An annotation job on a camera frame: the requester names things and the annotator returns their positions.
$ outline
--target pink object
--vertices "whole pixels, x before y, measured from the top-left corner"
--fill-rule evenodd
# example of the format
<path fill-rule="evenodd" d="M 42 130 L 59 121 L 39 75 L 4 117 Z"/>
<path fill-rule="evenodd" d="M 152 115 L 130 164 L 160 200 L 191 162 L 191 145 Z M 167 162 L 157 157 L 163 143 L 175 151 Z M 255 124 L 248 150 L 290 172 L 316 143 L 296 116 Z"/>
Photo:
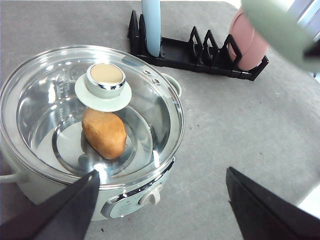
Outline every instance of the pink object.
<path fill-rule="evenodd" d="M 237 67 L 248 71 L 259 65 L 266 55 L 269 45 L 251 25 L 242 8 L 236 12 L 229 34 L 233 36 L 242 54 Z M 228 53 L 232 61 L 234 61 L 236 53 L 230 44 L 228 44 Z"/>

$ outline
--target glass lid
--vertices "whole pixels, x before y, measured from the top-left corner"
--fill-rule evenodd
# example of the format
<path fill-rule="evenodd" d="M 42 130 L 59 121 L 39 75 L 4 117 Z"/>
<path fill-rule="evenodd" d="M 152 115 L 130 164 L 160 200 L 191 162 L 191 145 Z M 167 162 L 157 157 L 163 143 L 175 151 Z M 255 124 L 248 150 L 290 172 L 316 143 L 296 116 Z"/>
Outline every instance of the glass lid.
<path fill-rule="evenodd" d="M 113 112 L 127 134 L 123 153 L 113 159 L 88 142 L 87 106 L 75 93 L 87 69 L 101 63 L 123 71 L 132 92 L 129 104 Z M 41 53 L 13 72 L 1 88 L 1 125 L 1 144 L 32 171 L 67 184 L 95 169 L 102 186 L 117 188 L 157 176 L 170 164 L 184 116 L 171 84 L 147 63 L 106 47 L 70 46 Z"/>

